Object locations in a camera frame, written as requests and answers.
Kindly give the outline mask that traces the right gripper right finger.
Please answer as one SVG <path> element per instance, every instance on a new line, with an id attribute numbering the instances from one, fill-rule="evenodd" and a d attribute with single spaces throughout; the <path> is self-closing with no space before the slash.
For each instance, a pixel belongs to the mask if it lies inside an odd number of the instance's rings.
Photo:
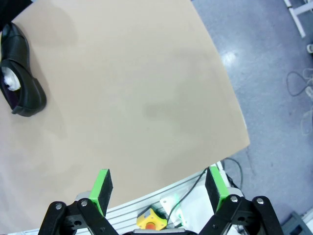
<path id="1" fill-rule="evenodd" d="M 248 235 L 283 234 L 270 200 L 256 196 L 249 201 L 231 194 L 216 166 L 207 168 L 205 188 L 214 214 L 199 234 L 225 235 L 233 225 L 243 226 Z"/>

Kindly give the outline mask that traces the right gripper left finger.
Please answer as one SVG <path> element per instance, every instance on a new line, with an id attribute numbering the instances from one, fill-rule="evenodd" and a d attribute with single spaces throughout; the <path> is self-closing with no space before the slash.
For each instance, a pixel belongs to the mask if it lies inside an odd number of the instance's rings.
<path id="1" fill-rule="evenodd" d="M 70 205 L 61 201 L 49 205 L 38 234 L 75 235 L 79 229 L 88 229 L 92 235 L 118 234 L 106 219 L 112 189 L 110 170 L 100 170 L 88 197 Z"/>

